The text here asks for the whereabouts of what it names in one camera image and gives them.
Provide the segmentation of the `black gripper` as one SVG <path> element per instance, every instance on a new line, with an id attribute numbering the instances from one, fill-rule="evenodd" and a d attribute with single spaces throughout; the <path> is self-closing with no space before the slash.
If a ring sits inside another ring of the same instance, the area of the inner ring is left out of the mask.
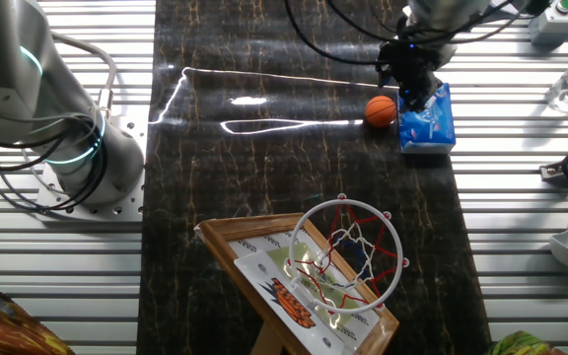
<path id="1" fill-rule="evenodd" d="M 380 45 L 377 73 L 378 87 L 391 79 L 398 82 L 399 108 L 423 111 L 435 91 L 442 86 L 434 72 L 442 65 L 443 55 L 437 49 L 412 43 L 386 41 Z"/>

